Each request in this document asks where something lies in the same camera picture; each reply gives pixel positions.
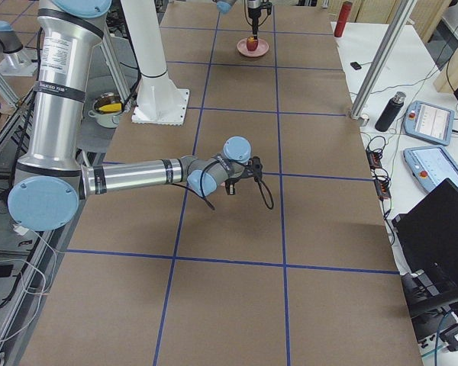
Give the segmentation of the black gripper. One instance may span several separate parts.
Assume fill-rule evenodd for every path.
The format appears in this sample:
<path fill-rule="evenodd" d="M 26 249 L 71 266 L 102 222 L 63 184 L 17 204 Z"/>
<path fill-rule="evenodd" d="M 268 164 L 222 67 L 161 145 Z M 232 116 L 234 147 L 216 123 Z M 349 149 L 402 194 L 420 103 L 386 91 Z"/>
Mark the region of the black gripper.
<path fill-rule="evenodd" d="M 258 30 L 259 30 L 259 19 L 260 19 L 260 9 L 259 8 L 248 8 L 247 9 L 249 19 L 252 22 L 252 37 L 254 40 L 258 39 Z"/>
<path fill-rule="evenodd" d="M 241 180 L 241 177 L 229 178 L 224 182 L 224 187 L 228 195 L 236 194 L 235 185 Z"/>

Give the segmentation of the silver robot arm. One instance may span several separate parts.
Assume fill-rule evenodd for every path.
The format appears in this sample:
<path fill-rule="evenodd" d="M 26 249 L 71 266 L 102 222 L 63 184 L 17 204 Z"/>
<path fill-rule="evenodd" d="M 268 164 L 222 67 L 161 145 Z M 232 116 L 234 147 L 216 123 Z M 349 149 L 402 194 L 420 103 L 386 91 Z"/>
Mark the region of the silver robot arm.
<path fill-rule="evenodd" d="M 209 159 L 183 156 L 150 162 L 80 165 L 76 140 L 96 46 L 106 40 L 109 1 L 42 1 L 44 44 L 34 85 L 35 106 L 27 152 L 18 160 L 8 212 L 19 225 L 48 231 L 66 225 L 91 194 L 186 182 L 205 197 L 220 185 L 252 175 L 251 146 L 231 137 Z"/>
<path fill-rule="evenodd" d="M 222 14 L 227 14 L 236 4 L 236 0 L 216 0 L 217 9 Z M 258 38 L 260 17 L 263 9 L 263 2 L 260 0 L 244 1 L 245 18 L 251 26 L 252 36 Z"/>

